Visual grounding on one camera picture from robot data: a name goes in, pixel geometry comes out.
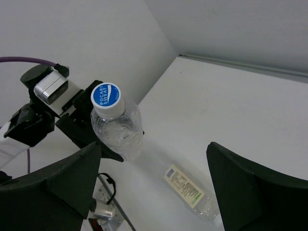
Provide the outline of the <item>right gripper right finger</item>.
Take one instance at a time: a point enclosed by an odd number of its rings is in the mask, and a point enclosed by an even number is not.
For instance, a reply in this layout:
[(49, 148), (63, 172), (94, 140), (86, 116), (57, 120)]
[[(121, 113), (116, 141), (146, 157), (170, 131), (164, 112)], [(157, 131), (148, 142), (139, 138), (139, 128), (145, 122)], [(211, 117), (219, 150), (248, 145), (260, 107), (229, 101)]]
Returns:
[(306, 231), (308, 182), (211, 142), (206, 150), (226, 231)]

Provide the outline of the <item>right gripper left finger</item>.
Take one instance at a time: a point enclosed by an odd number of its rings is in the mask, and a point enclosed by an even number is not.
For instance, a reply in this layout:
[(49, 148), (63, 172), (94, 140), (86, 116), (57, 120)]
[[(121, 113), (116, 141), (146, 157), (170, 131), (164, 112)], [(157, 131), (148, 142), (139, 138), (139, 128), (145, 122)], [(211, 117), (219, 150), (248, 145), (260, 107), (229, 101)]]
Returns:
[(88, 216), (101, 160), (92, 143), (0, 186), (2, 231), (79, 231)]

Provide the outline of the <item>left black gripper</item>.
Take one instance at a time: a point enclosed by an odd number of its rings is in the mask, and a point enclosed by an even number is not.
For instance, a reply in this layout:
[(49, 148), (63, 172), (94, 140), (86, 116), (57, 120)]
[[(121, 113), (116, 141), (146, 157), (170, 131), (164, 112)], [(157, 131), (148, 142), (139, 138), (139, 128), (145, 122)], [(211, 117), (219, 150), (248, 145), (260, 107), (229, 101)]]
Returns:
[(123, 162), (124, 159), (119, 154), (112, 151), (97, 138), (91, 125), (90, 114), (93, 105), (90, 96), (92, 90), (99, 84), (102, 84), (102, 81), (95, 80), (86, 89), (80, 90), (73, 96), (67, 103), (67, 105), (72, 106), (73, 112), (66, 112), (55, 125), (78, 148), (82, 149), (96, 142), (101, 147), (101, 158)]

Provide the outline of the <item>clear unlabelled bottle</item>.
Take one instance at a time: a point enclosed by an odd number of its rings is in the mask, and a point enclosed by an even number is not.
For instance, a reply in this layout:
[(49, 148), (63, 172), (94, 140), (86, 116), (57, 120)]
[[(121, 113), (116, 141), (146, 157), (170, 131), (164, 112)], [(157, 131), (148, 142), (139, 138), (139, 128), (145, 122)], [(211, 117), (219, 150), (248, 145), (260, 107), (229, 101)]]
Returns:
[(143, 127), (137, 104), (113, 83), (101, 83), (90, 95), (91, 125), (98, 139), (125, 161), (142, 153)]

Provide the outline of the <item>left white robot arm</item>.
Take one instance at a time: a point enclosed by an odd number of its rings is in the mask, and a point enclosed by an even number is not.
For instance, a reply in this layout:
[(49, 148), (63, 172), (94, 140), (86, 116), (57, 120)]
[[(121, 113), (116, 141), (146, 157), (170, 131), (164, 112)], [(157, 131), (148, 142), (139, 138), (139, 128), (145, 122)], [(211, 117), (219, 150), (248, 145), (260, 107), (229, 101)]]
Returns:
[(58, 128), (78, 148), (97, 142), (102, 158), (123, 162), (95, 135), (90, 113), (92, 90), (101, 81), (93, 81), (80, 89), (69, 81), (67, 67), (39, 64), (25, 72), (20, 80), (27, 87), (30, 101), (21, 107), (0, 130), (0, 153), (10, 160), (36, 146)]

